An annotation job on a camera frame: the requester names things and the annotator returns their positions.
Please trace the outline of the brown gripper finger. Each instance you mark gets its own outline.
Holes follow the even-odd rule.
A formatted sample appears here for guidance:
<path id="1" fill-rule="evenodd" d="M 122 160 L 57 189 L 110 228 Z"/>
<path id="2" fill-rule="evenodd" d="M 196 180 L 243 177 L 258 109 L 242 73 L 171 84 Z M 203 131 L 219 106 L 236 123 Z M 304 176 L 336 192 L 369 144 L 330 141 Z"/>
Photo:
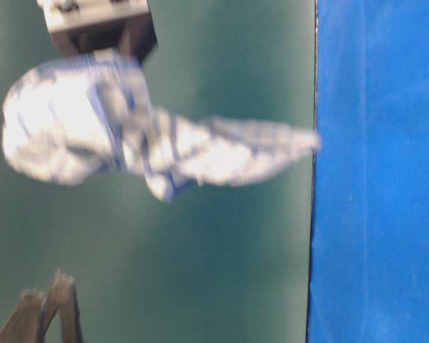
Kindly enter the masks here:
<path id="1" fill-rule="evenodd" d="M 27 290 L 21 293 L 16 307 L 0 329 L 0 342 L 43 342 L 41 309 L 44 293 Z"/>

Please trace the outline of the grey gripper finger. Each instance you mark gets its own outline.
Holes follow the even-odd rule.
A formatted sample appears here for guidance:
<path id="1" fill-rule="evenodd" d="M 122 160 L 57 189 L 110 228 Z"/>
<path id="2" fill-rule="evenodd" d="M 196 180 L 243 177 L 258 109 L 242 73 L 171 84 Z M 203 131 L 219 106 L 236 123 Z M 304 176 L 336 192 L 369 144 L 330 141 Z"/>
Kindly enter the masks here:
<path id="1" fill-rule="evenodd" d="M 151 14 L 143 0 L 38 1 L 54 45 L 65 56 L 118 50 L 127 19 Z"/>

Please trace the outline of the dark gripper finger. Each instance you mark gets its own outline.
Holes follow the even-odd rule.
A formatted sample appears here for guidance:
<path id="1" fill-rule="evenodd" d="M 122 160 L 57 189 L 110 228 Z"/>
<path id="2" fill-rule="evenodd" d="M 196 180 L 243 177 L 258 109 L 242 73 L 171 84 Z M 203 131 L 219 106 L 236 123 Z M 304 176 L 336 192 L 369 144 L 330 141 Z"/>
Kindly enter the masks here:
<path id="1" fill-rule="evenodd" d="M 43 298 L 39 315 L 39 342 L 44 342 L 46 331 L 54 316 L 59 314 L 62 342 L 83 342 L 77 291 L 73 276 L 58 269 L 54 282 Z"/>
<path id="2" fill-rule="evenodd" d="M 140 14 L 127 19 L 119 40 L 122 56 L 133 56 L 143 64 L 157 45 L 157 35 L 151 14 Z"/>

